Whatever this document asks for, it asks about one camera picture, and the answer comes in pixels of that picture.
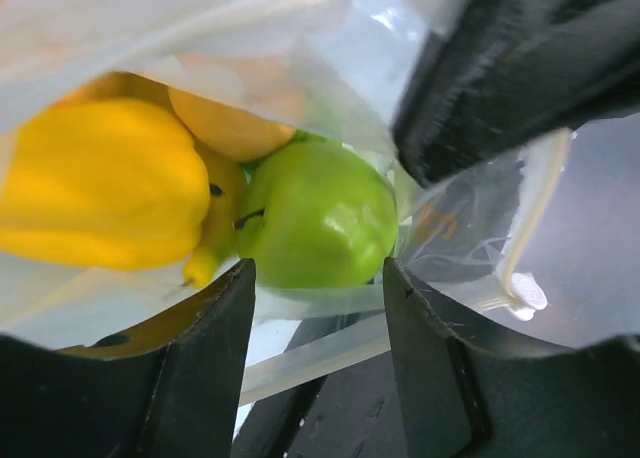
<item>black plastic part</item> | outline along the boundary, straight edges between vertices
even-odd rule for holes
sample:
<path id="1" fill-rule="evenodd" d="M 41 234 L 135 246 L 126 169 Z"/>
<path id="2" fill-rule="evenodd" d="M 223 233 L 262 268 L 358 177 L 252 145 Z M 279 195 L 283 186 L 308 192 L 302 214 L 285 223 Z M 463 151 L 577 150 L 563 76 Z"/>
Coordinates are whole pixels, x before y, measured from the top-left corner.
<path id="1" fill-rule="evenodd" d="M 329 375 L 309 413 L 296 425 L 299 430 L 287 457 L 405 457 L 390 354 Z"/>
<path id="2" fill-rule="evenodd" d="M 384 268 L 410 457 L 640 456 L 640 341 L 581 350 L 498 325 Z"/>
<path id="3" fill-rule="evenodd" d="M 640 109 L 640 0 L 470 0 L 394 124 L 422 186 L 553 129 Z"/>
<path id="4" fill-rule="evenodd" d="M 302 346 L 348 324 L 344 318 L 314 318 L 303 321 L 287 349 Z M 298 423 L 309 412 L 325 377 L 255 403 L 233 441 L 232 458 L 277 457 L 289 448 Z"/>
<path id="5" fill-rule="evenodd" d="M 2 456 L 229 456 L 254 282 L 243 261 L 97 347 L 54 352 L 0 337 Z"/>

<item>yellow fruit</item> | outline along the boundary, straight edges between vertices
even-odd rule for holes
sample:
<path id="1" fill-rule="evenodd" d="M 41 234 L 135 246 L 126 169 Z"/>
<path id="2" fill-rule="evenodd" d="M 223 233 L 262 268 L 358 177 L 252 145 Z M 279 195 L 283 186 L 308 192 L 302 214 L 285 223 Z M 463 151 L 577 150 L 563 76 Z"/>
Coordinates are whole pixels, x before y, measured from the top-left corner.
<path id="1" fill-rule="evenodd" d="M 185 283 L 194 288 L 209 284 L 220 264 L 235 249 L 233 223 L 240 217 L 240 206 L 247 190 L 247 179 L 237 163 L 223 158 L 196 142 L 196 150 L 209 173 L 211 201 L 202 223 L 202 238 L 185 264 Z"/>
<path id="2" fill-rule="evenodd" d="M 127 93 L 127 80 L 127 73 L 106 73 L 76 88 L 51 106 L 67 106 L 123 96 Z"/>
<path id="3" fill-rule="evenodd" d="M 216 153 L 245 163 L 286 144 L 295 129 L 243 110 L 169 87 L 176 114 L 191 132 Z"/>
<path id="4" fill-rule="evenodd" d="M 131 98 L 44 111 L 17 131 L 0 194 L 0 251 L 138 270 L 193 251 L 207 170 L 179 120 Z"/>

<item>plastic bag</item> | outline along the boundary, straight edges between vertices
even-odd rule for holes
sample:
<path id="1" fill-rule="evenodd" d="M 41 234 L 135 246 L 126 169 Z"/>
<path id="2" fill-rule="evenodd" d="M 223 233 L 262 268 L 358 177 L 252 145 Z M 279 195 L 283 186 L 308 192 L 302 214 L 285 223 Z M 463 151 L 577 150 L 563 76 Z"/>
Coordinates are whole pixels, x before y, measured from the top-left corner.
<path id="1" fill-rule="evenodd" d="M 106 71 L 136 72 L 352 145 L 393 183 L 400 223 L 394 256 L 416 269 L 448 260 L 429 266 L 435 286 L 480 311 L 509 305 L 531 314 L 496 278 L 496 270 L 506 268 L 506 276 L 512 268 L 504 260 L 517 234 L 509 218 L 526 201 L 515 204 L 526 187 L 514 182 L 528 158 L 509 155 L 428 193 L 393 159 L 388 128 L 413 64 L 434 33 L 447 35 L 465 1 L 0 0 L 0 171 L 11 159 L 15 126 Z M 542 155 L 546 170 L 555 155 Z M 538 196 L 533 188 L 529 194 Z M 481 226 L 478 202 L 509 218 L 496 230 Z M 493 250 L 482 267 L 478 250 Z M 90 346 L 186 298 L 180 268 L 127 274 L 0 255 L 0 331 L 50 348 Z M 290 330 L 309 317 L 381 309 L 379 277 L 349 289 L 259 288 L 249 353 L 272 323 Z M 279 356 L 277 348 L 252 355 L 244 402 L 384 351 L 379 318 Z"/>
<path id="2" fill-rule="evenodd" d="M 531 322 L 491 319 L 571 348 L 637 335 L 640 114 L 577 130 L 566 170 L 518 267 L 535 273 L 549 307 Z"/>

